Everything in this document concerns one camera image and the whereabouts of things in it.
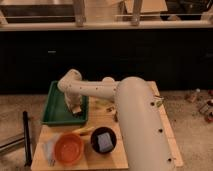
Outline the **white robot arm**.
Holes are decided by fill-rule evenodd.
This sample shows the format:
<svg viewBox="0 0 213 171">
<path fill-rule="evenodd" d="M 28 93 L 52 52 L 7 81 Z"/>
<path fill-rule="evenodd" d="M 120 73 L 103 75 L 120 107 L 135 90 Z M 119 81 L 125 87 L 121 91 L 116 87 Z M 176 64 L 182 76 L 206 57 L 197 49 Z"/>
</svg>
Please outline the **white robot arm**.
<svg viewBox="0 0 213 171">
<path fill-rule="evenodd" d="M 114 102 L 129 171 L 176 171 L 154 92 L 144 79 L 84 81 L 78 70 L 70 69 L 57 86 L 70 108 L 79 103 L 80 95 Z"/>
</svg>

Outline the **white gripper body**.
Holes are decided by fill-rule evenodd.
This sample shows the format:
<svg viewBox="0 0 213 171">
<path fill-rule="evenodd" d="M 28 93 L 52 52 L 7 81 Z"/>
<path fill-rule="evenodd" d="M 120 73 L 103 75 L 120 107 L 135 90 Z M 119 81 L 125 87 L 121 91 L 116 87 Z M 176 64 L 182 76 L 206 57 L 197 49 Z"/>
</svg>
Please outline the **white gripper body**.
<svg viewBox="0 0 213 171">
<path fill-rule="evenodd" d="M 69 110 L 73 110 L 81 105 L 81 98 L 80 94 L 76 93 L 65 93 L 65 103 Z"/>
</svg>

